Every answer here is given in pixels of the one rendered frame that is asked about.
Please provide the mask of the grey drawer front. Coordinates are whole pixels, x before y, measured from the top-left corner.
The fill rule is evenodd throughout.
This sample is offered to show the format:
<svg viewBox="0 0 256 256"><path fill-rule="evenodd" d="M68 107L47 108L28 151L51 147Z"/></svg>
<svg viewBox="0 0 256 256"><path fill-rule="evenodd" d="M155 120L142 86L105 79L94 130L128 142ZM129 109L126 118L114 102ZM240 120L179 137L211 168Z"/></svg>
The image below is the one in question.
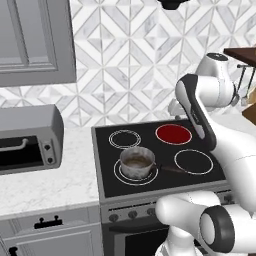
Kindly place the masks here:
<svg viewBox="0 0 256 256"><path fill-rule="evenodd" d="M48 221L53 220L55 215L58 215L59 218L63 220L62 225L42 229L34 228L34 224L37 223L41 217L43 217L45 221ZM98 223L99 221L99 206L92 205L82 208L53 211L26 217L15 217L7 220L0 220L0 235L3 238L11 238L18 235L43 232L57 228L93 224Z"/></svg>

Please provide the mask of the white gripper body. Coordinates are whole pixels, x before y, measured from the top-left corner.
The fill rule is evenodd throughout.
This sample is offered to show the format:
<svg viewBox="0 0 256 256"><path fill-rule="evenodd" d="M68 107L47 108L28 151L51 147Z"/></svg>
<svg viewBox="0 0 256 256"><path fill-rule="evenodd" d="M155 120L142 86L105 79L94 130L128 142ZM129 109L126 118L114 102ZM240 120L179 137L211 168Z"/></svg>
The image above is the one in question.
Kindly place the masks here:
<svg viewBox="0 0 256 256"><path fill-rule="evenodd" d="M175 119L182 119L186 117L186 113L180 103L176 99L172 99L168 105L168 112L171 117Z"/></svg>

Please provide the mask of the black range hood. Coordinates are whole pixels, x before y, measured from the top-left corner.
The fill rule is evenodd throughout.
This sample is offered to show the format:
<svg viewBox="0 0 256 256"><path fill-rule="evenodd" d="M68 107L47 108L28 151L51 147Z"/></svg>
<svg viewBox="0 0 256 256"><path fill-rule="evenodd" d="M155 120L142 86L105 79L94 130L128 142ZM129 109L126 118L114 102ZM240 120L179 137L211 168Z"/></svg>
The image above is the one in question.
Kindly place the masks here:
<svg viewBox="0 0 256 256"><path fill-rule="evenodd" d="M163 9L165 10L176 10L182 3L189 0L157 0Z"/></svg>

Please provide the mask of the hanging metal utensil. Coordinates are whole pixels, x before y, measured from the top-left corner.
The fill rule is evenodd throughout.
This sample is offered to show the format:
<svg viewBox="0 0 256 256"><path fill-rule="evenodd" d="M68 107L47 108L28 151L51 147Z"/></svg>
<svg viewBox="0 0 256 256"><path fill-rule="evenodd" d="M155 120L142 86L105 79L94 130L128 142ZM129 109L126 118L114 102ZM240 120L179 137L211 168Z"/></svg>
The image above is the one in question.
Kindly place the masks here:
<svg viewBox="0 0 256 256"><path fill-rule="evenodd" d="M251 76L250 76L250 80L249 80L249 83L248 83L248 85L247 85L246 93L245 93L245 95L242 97L242 99L247 99L247 98L248 98L249 90L250 90L250 88L251 88L251 85L252 85L252 82L253 82L255 73L256 73L256 68L253 67L253 68L252 68L252 73L251 73Z"/></svg>
<svg viewBox="0 0 256 256"><path fill-rule="evenodd" d="M243 80L243 77L244 77L244 74L245 74L245 71L246 71L246 65L238 64L237 68L241 69L242 71L241 71L238 86L236 87L236 93L235 93L235 96L233 98L232 106L236 106L237 103L239 102L239 99L240 99L239 90L241 88L242 80Z"/></svg>

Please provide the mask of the black oven door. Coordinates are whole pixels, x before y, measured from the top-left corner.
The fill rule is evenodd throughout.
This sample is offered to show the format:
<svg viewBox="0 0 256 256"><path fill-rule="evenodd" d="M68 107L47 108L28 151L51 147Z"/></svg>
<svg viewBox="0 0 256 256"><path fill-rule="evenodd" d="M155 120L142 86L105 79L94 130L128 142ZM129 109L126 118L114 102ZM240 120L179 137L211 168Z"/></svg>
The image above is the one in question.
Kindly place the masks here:
<svg viewBox="0 0 256 256"><path fill-rule="evenodd" d="M168 228L143 233L109 232L102 228L104 256L154 256L165 241Z"/></svg>

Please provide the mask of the dark wooden shelf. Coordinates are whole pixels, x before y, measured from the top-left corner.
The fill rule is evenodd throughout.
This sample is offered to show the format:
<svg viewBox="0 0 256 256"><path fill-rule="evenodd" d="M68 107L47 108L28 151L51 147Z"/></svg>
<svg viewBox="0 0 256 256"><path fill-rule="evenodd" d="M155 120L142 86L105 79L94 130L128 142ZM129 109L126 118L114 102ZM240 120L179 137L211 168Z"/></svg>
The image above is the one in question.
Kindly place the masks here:
<svg viewBox="0 0 256 256"><path fill-rule="evenodd" d="M225 48L223 53L252 67L256 67L256 47Z"/></svg>

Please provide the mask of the brown wooden block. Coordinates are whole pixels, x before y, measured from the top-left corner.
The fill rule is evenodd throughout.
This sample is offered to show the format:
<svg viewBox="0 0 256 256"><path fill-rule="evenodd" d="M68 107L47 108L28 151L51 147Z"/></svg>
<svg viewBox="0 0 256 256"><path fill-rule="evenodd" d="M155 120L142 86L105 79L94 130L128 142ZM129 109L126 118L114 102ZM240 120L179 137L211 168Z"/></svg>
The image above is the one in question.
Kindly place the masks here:
<svg viewBox="0 0 256 256"><path fill-rule="evenodd" d="M242 111L242 115L256 126L256 102L247 102L247 106Z"/></svg>

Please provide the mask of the grey toaster oven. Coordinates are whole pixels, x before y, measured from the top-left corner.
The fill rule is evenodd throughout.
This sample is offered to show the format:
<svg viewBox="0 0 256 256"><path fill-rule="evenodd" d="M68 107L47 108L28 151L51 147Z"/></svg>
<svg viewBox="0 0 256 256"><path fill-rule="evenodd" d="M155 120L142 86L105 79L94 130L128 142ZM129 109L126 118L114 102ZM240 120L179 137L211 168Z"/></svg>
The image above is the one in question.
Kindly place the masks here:
<svg viewBox="0 0 256 256"><path fill-rule="evenodd" d="M18 146L22 150L0 152L0 175L56 169L61 165L64 123L54 104L0 109L0 148ZM47 158L54 159L53 164Z"/></svg>

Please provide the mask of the grey base cupboard door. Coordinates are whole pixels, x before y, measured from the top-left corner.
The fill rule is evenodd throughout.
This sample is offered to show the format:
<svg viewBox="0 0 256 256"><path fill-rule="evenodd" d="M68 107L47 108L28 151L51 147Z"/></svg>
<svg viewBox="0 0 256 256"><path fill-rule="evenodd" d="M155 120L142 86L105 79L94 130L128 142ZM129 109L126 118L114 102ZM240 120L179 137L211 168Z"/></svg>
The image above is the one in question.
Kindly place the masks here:
<svg viewBox="0 0 256 256"><path fill-rule="evenodd" d="M99 223L20 235L3 244L8 254L17 247L18 256L103 256Z"/></svg>

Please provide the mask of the grey wall cupboard door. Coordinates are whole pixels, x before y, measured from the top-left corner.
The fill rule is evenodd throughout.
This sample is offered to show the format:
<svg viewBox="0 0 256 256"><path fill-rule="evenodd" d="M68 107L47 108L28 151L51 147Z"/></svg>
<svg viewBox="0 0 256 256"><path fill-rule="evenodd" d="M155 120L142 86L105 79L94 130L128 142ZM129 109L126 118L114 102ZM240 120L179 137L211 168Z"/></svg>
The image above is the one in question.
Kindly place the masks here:
<svg viewBox="0 0 256 256"><path fill-rule="evenodd" d="M0 87L75 81L69 0L0 0Z"/></svg>

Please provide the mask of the black glass stove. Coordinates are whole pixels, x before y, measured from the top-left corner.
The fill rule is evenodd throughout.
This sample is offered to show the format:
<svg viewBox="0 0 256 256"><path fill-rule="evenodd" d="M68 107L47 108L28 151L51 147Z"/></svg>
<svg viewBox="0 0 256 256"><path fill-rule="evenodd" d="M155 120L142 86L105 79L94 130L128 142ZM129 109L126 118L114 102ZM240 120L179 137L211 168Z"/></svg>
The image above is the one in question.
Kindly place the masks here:
<svg viewBox="0 0 256 256"><path fill-rule="evenodd" d="M213 191L223 205L224 196L232 195L217 160L186 119L94 127L91 134L102 228L161 224L147 210L155 209L158 198L165 195ZM127 178L121 172L120 154L134 146L150 149L156 163L174 165L185 173L154 169L142 180ZM128 217L130 211L138 213L135 219ZM111 214L119 216L116 222L109 220Z"/></svg>

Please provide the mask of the steel saucepan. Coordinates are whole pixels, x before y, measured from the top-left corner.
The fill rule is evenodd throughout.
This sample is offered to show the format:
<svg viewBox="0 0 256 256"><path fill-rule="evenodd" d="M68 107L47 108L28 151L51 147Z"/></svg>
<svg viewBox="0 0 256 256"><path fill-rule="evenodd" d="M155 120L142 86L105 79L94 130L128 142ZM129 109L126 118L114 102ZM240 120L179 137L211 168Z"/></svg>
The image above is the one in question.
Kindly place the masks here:
<svg viewBox="0 0 256 256"><path fill-rule="evenodd" d="M155 154L148 148L135 146L120 154L121 172L129 179L142 180L154 170L184 174L185 171L174 165L156 163Z"/></svg>

